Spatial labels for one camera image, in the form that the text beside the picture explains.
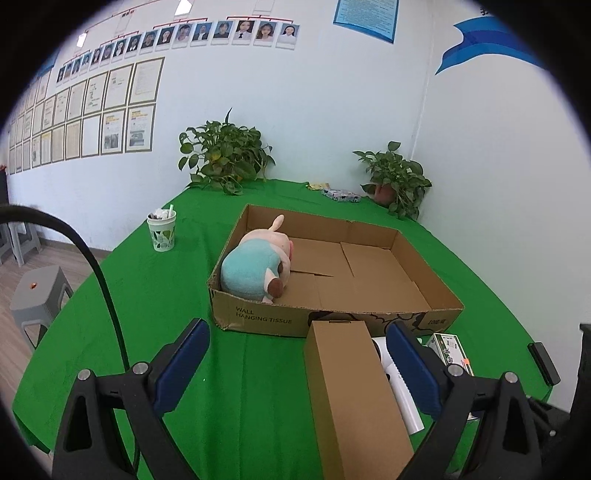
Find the green patterned paper cup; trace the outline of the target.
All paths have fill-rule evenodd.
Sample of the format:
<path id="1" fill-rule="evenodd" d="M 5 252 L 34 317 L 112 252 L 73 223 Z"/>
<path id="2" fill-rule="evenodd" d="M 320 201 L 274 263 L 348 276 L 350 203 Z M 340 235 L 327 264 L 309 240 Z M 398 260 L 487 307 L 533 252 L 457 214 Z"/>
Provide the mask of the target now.
<path id="1" fill-rule="evenodd" d="M 170 251 L 175 243 L 176 212 L 173 205 L 150 212 L 146 222 L 153 249 L 156 252 Z"/>

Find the right potted green plant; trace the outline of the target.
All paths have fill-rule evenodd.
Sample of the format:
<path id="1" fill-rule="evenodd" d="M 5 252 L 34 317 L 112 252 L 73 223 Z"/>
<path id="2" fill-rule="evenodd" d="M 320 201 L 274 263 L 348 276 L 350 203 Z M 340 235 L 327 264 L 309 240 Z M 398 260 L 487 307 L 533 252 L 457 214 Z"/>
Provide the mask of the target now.
<path id="1" fill-rule="evenodd" d="M 400 148 L 400 142 L 390 141 L 385 151 L 353 153 L 370 176 L 369 182 L 361 185 L 363 192 L 391 215 L 417 220 L 432 182 L 425 176 L 422 165 L 405 158 Z"/>

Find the grey plastic stool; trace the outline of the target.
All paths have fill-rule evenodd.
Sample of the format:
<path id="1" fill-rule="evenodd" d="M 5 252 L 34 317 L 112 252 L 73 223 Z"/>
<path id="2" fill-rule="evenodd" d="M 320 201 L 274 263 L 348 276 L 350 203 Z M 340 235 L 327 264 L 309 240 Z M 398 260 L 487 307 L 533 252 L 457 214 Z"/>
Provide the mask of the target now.
<path id="1" fill-rule="evenodd" d="M 39 325 L 40 330 L 47 331 L 60 313 L 65 295 L 71 298 L 73 290 L 57 265 L 30 270 L 22 276 L 13 294 L 10 311 L 32 351 L 38 347 L 43 333 L 39 333 L 37 343 L 34 343 L 26 328 Z"/>

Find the blue notice poster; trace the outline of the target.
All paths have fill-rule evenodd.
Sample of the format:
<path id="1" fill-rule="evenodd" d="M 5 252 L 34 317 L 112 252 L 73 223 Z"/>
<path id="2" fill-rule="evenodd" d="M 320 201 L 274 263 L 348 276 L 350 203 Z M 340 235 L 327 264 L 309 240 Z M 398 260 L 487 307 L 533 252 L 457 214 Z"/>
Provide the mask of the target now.
<path id="1" fill-rule="evenodd" d="M 399 0 L 339 0 L 332 24 L 394 43 Z"/>

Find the potted green plant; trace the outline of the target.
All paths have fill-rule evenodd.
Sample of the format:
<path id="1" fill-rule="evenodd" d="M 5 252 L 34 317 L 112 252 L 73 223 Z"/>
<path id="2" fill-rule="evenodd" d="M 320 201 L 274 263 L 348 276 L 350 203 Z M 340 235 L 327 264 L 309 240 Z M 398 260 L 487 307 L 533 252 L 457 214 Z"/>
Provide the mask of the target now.
<path id="1" fill-rule="evenodd" d="M 425 176 L 422 165 L 405 158 L 400 148 L 400 142 L 390 141 L 385 151 L 353 153 L 370 176 L 369 182 L 361 185 L 363 192 L 391 215 L 417 220 L 432 182 Z"/>
<path id="2" fill-rule="evenodd" d="M 267 169 L 276 166 L 273 146 L 263 141 L 259 129 L 233 123 L 231 112 L 229 109 L 221 121 L 207 120 L 179 133 L 177 168 L 189 172 L 186 189 L 239 196 L 243 184 L 266 181 Z"/>

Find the yellow snack packet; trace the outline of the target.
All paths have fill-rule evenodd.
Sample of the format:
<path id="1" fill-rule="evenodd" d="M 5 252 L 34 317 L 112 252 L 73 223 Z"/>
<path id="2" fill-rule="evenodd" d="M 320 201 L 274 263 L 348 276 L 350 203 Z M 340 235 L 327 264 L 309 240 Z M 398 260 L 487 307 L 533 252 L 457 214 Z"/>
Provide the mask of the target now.
<path id="1" fill-rule="evenodd" d="M 331 188 L 328 183 L 307 183 L 308 190 L 311 191 L 324 191 Z"/>

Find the large open cardboard box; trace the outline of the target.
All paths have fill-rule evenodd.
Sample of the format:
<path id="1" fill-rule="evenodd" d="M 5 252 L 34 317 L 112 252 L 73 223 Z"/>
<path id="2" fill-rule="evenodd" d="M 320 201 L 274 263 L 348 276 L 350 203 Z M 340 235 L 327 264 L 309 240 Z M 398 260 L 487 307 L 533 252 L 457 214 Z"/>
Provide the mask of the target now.
<path id="1" fill-rule="evenodd" d="M 242 298 L 223 268 L 242 239 L 273 242 L 260 295 Z M 459 298 L 398 230 L 246 205 L 207 282 L 222 330 L 304 337 L 315 321 L 363 321 L 384 335 L 401 320 L 418 335 L 442 332 L 462 312 Z"/>

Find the white hair dryer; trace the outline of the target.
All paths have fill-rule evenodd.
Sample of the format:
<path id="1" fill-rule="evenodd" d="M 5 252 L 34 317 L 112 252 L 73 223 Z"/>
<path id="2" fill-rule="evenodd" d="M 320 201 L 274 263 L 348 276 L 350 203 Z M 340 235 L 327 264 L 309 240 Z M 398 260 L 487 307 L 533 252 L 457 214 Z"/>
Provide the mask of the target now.
<path id="1" fill-rule="evenodd" d="M 394 398 L 396 398 L 407 431 L 410 435 L 414 435 L 425 428 L 419 410 L 396 363 L 388 351 L 386 338 L 373 337 L 372 340 L 377 348 L 382 367 L 393 390 Z"/>

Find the pink teal plush pig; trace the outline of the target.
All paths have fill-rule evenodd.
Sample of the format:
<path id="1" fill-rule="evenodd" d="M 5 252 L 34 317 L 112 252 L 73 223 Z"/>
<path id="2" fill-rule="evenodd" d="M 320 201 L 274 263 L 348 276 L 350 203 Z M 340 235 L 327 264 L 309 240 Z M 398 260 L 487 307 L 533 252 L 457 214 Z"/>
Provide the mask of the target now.
<path id="1" fill-rule="evenodd" d="M 294 244 L 280 232 L 280 214 L 267 229 L 254 229 L 240 239 L 221 262 L 221 289 L 249 301 L 273 304 L 290 279 Z"/>

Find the blue wall decal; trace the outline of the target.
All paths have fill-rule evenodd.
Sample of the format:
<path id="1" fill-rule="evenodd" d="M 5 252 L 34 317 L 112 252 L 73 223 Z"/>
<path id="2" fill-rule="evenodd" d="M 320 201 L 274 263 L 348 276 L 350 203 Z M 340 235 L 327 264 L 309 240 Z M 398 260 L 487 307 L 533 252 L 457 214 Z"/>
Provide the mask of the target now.
<path id="1" fill-rule="evenodd" d="M 462 41 L 443 53 L 436 75 L 483 55 L 507 56 L 545 69 L 533 50 L 496 17 L 475 17 L 454 27 L 462 34 Z"/>

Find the long brown cardboard box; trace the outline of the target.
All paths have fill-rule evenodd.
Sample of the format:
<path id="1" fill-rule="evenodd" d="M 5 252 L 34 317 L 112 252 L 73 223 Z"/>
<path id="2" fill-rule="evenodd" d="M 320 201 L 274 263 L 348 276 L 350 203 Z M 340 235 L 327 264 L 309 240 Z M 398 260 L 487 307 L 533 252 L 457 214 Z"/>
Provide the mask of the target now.
<path id="1" fill-rule="evenodd" d="M 314 321 L 304 342 L 325 479 L 396 479 L 414 450 L 363 322 Z"/>

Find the black clip on table edge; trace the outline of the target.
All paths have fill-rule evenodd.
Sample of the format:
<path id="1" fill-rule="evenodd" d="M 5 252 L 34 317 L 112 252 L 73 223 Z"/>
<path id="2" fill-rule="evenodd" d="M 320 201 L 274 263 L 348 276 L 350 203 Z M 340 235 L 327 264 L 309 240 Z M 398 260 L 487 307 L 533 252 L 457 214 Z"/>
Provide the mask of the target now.
<path id="1" fill-rule="evenodd" d="M 528 351 L 536 363 L 544 382 L 551 387 L 558 385 L 561 382 L 561 377 L 544 344 L 542 342 L 532 342 L 528 345 Z"/>

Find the left potted green plant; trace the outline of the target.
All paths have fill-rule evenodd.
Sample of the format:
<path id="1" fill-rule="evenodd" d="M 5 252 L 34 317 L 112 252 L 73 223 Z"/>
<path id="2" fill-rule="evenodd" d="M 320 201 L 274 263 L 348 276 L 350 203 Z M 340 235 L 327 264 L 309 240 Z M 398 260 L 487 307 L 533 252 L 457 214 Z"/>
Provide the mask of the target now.
<path id="1" fill-rule="evenodd" d="M 231 112 L 229 109 L 221 121 L 207 120 L 179 133 L 177 168 L 189 172 L 186 189 L 239 196 L 243 184 L 266 181 L 267 169 L 276 166 L 273 146 L 263 141 L 259 129 L 233 123 Z"/>

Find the green white medicine box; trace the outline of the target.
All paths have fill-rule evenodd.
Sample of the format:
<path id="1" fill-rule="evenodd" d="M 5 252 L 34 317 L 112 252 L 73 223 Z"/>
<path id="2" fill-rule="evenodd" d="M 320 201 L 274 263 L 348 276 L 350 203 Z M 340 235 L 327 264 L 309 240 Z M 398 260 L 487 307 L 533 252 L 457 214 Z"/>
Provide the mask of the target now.
<path id="1" fill-rule="evenodd" d="M 467 354 L 457 335 L 446 333 L 434 333 L 427 342 L 438 357 L 446 364 L 457 364 L 463 367 L 466 372 L 473 375 L 473 369 Z"/>

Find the patterned tissue pack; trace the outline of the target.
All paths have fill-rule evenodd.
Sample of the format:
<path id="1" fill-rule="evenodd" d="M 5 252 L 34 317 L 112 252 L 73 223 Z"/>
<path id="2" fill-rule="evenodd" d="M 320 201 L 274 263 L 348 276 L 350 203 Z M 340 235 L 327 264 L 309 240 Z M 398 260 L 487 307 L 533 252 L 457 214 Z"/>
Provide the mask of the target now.
<path id="1" fill-rule="evenodd" d="M 337 202 L 359 203 L 361 200 L 359 194 L 339 189 L 322 189 L 322 195 Z"/>

